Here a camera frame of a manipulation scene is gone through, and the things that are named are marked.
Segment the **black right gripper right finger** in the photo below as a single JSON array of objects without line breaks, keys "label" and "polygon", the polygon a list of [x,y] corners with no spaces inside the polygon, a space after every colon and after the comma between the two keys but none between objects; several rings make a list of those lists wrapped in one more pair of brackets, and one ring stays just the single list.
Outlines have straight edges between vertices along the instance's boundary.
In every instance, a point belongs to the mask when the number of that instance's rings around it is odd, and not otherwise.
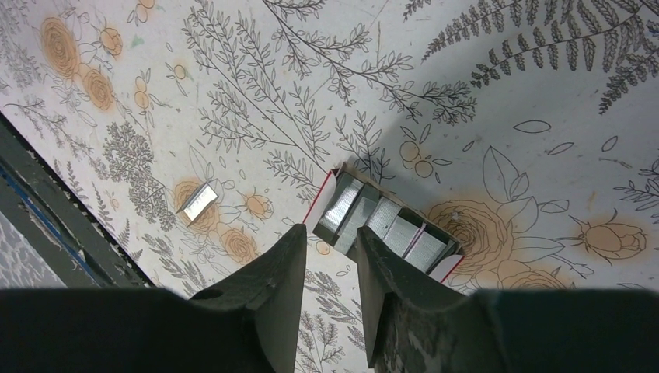
[{"label": "black right gripper right finger", "polygon": [[656,372],[658,294],[479,290],[462,295],[355,240],[368,366],[376,372]]}]

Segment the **red staple box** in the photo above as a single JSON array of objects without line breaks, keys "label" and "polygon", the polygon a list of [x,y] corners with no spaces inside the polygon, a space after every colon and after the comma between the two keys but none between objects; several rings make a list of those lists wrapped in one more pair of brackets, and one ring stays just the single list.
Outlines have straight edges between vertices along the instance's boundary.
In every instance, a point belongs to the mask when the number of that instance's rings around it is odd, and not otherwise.
[{"label": "red staple box", "polygon": [[438,282],[464,259],[456,237],[348,162],[327,173],[303,223],[344,255],[357,230],[368,227],[397,256]]}]

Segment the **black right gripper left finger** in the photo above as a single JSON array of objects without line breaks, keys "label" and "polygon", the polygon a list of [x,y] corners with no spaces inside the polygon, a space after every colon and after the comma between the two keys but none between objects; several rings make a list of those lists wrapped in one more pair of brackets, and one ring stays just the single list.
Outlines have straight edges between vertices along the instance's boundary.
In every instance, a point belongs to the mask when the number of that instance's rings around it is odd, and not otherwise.
[{"label": "black right gripper left finger", "polygon": [[1,293],[3,372],[292,372],[307,231],[185,299],[164,288]]}]

